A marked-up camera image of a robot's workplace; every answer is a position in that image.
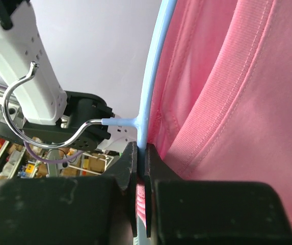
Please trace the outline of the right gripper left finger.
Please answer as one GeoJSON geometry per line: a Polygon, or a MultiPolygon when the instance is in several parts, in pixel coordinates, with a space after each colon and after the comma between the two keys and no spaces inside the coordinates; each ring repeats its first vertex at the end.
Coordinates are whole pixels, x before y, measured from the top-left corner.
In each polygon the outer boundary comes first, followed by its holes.
{"type": "Polygon", "coordinates": [[[132,244],[138,150],[99,176],[0,181],[0,244],[132,244]]]}

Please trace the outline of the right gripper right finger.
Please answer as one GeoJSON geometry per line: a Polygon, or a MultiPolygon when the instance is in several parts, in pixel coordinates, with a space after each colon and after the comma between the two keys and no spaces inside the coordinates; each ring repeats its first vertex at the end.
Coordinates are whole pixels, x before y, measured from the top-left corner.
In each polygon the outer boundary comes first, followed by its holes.
{"type": "Polygon", "coordinates": [[[183,180],[149,144],[144,184],[152,244],[292,244],[279,195],[266,183],[183,180]]]}

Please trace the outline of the pink t shirt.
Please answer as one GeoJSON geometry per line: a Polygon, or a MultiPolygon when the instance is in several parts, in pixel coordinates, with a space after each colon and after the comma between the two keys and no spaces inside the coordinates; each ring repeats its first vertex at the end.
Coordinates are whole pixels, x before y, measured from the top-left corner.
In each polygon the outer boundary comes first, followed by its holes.
{"type": "Polygon", "coordinates": [[[147,140],[184,179],[269,184],[292,225],[292,1],[178,1],[147,140]]]}

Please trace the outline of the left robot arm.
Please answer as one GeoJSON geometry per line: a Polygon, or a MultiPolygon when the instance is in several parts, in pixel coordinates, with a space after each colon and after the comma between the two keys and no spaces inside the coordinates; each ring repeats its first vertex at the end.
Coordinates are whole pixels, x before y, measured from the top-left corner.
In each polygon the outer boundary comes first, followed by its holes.
{"type": "Polygon", "coordinates": [[[55,148],[123,152],[135,140],[127,127],[101,124],[114,116],[102,98],[62,89],[29,1],[0,1],[0,76],[4,121],[25,142],[38,137],[55,148]]]}

